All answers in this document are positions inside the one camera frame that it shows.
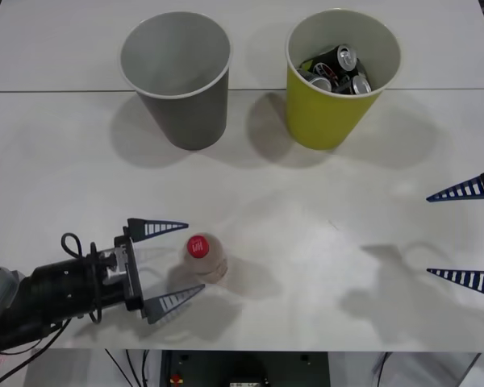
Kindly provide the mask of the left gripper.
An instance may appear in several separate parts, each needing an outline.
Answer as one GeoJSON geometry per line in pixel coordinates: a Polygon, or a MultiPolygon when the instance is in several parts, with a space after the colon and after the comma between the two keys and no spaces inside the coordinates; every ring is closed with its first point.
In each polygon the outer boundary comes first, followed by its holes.
{"type": "Polygon", "coordinates": [[[123,303],[127,310],[141,310],[148,324],[155,324],[201,293],[205,284],[163,294],[143,301],[133,242],[184,230],[188,223],[129,218],[126,232],[114,238],[114,247],[99,251],[91,243],[91,278],[94,291],[92,319],[102,319],[104,309],[123,303]]]}

